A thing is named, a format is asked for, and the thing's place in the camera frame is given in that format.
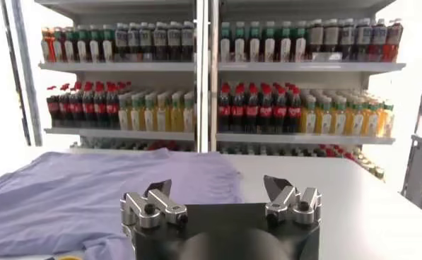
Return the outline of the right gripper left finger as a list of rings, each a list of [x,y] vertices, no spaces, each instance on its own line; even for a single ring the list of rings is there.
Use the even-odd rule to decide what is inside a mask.
[[[120,199],[122,224],[140,228],[156,228],[163,218],[167,223],[183,227],[188,223],[187,207],[170,198],[172,180],[151,183],[143,194],[127,192]]]

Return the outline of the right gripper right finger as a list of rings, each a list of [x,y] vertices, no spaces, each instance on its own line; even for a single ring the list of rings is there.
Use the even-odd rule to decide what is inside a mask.
[[[299,225],[320,224],[322,195],[317,188],[300,192],[287,179],[264,175],[264,187],[270,202],[265,205],[265,216],[270,226],[292,220]]]

